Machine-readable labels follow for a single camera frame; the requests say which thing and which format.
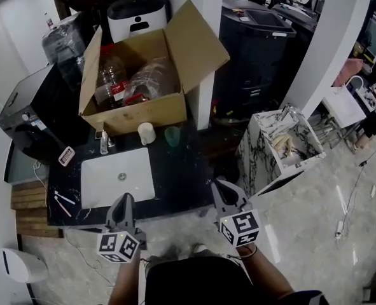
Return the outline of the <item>white sink stand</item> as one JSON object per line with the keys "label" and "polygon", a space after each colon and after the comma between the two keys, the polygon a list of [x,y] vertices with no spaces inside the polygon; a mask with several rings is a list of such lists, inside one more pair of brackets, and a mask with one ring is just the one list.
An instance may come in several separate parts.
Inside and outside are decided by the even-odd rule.
{"label": "white sink stand", "polygon": [[322,103],[334,122],[334,131],[339,138],[331,145],[331,148],[334,148],[366,118],[366,114],[345,86],[329,87]]}

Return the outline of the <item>person's left forearm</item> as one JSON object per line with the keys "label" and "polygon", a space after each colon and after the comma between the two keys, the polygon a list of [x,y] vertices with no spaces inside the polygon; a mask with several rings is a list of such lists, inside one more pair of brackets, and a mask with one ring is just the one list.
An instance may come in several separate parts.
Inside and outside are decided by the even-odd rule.
{"label": "person's left forearm", "polygon": [[138,305],[140,259],[120,265],[108,305]]}

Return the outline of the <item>white toilet dark stripe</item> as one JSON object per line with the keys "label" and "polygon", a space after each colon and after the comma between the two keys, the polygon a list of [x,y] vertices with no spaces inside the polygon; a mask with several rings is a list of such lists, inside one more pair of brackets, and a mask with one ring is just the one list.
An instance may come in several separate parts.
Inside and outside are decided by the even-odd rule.
{"label": "white toilet dark stripe", "polygon": [[19,283],[36,283],[48,277],[46,264],[37,256],[27,252],[2,248],[6,274]]}

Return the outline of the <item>black marble vanity table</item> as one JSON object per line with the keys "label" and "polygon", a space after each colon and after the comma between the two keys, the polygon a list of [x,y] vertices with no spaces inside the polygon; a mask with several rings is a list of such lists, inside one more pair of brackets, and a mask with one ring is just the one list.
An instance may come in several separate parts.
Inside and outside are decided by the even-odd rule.
{"label": "black marble vanity table", "polygon": [[[165,139],[165,127],[155,128],[156,139],[143,146],[138,133],[114,137],[115,146],[107,155],[123,153],[142,147],[148,148],[153,177],[155,197],[136,202],[135,220],[168,217],[187,213],[214,205],[211,179],[207,161],[200,150],[198,132],[190,121],[176,124],[180,129],[177,147],[170,147]],[[48,175],[48,224],[51,226],[102,227],[106,223],[110,207],[81,207],[81,164],[89,159],[100,158],[100,142],[95,140],[95,130],[91,131],[88,142],[75,148],[70,163],[63,167],[55,162],[50,165]],[[72,217],[59,207],[54,192],[73,200],[72,205],[60,198],[59,201],[69,210]]]}

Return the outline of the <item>clear bottle red label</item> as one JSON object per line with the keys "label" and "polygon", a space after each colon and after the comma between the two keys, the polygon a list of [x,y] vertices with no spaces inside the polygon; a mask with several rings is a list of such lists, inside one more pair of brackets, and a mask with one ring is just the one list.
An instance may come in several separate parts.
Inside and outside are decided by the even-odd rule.
{"label": "clear bottle red label", "polygon": [[121,107],[128,84],[125,66],[113,47],[114,44],[101,47],[94,93],[99,112]]}

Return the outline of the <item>white sink basin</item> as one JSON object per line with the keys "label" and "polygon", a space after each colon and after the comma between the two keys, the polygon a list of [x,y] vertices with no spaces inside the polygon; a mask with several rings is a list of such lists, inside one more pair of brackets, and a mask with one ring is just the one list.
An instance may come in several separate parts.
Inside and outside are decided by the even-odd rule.
{"label": "white sink basin", "polygon": [[124,193],[134,201],[155,197],[148,148],[142,147],[84,161],[81,164],[81,207],[110,207]]}

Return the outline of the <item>plastic-wrapped black appliance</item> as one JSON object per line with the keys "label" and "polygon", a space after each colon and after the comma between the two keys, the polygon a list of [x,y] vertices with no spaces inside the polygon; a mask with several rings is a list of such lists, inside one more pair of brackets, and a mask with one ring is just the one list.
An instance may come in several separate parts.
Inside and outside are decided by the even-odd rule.
{"label": "plastic-wrapped black appliance", "polygon": [[42,47],[49,64],[57,67],[74,94],[80,92],[84,52],[94,31],[88,15],[77,12],[60,21],[42,38]]}

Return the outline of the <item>black washing machine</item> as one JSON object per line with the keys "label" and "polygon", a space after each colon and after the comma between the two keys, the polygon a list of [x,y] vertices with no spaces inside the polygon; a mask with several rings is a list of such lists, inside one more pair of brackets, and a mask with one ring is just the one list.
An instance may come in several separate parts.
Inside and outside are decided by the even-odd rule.
{"label": "black washing machine", "polygon": [[78,104],[57,65],[49,65],[16,85],[0,113],[0,128],[21,152],[49,165],[67,146],[88,140],[90,125],[78,114]]}

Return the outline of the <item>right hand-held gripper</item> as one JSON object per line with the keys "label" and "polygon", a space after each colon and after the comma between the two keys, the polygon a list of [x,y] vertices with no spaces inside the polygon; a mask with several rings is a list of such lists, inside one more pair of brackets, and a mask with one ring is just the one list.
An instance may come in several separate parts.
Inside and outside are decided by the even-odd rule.
{"label": "right hand-held gripper", "polygon": [[211,183],[211,190],[218,231],[233,247],[254,243],[260,232],[260,218],[257,209],[247,202],[244,190],[221,179]]}

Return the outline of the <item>green cup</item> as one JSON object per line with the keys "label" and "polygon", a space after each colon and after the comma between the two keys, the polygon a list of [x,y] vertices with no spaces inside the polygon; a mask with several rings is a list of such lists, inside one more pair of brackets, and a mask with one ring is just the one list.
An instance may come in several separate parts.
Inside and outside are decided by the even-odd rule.
{"label": "green cup", "polygon": [[177,147],[180,141],[180,129],[176,126],[170,126],[165,129],[165,139],[170,147]]}

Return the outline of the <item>white curved faucet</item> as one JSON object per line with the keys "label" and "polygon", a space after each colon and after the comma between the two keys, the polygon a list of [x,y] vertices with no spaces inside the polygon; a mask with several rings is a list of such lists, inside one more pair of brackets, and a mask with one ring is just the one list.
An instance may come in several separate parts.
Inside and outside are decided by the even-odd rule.
{"label": "white curved faucet", "polygon": [[364,80],[361,76],[358,76],[358,75],[354,75],[352,76],[348,82],[345,84],[346,87],[351,87],[351,88],[354,88],[354,89],[360,89],[360,88],[363,88],[364,87]]}

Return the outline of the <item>wooden steps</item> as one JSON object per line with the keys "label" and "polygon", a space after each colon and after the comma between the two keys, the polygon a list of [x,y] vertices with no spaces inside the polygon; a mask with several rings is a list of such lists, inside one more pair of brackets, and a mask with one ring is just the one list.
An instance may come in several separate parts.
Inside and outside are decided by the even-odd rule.
{"label": "wooden steps", "polygon": [[63,230],[47,223],[47,181],[17,184],[11,190],[17,234],[38,238],[63,238]]}

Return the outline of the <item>person's black shirt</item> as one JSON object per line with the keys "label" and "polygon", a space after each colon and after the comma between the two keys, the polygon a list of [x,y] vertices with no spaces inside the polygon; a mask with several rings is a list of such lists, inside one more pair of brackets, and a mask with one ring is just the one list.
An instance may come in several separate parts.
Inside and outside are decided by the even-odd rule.
{"label": "person's black shirt", "polygon": [[222,257],[190,257],[153,266],[146,275],[145,305],[329,305],[318,290],[281,299],[251,283],[241,266]]}

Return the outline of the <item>cream cup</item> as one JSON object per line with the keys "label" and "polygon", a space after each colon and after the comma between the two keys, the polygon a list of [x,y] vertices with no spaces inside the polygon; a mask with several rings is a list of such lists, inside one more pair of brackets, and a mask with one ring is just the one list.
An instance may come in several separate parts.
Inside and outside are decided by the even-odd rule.
{"label": "cream cup", "polygon": [[149,122],[141,123],[138,126],[137,132],[143,146],[153,143],[156,139],[155,129]]}

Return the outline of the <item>open cardboard box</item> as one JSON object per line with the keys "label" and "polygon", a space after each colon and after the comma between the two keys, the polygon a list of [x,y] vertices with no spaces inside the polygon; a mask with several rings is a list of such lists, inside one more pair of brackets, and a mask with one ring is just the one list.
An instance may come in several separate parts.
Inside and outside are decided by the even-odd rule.
{"label": "open cardboard box", "polygon": [[99,27],[84,52],[79,115],[97,131],[105,130],[109,136],[135,132],[144,122],[165,126],[186,121],[185,94],[196,89],[230,59],[201,12],[191,0],[186,0],[164,29],[130,37],[112,46],[128,74],[136,73],[154,58],[169,57],[178,74],[176,92],[140,104],[98,112],[93,97],[101,39],[102,28]]}

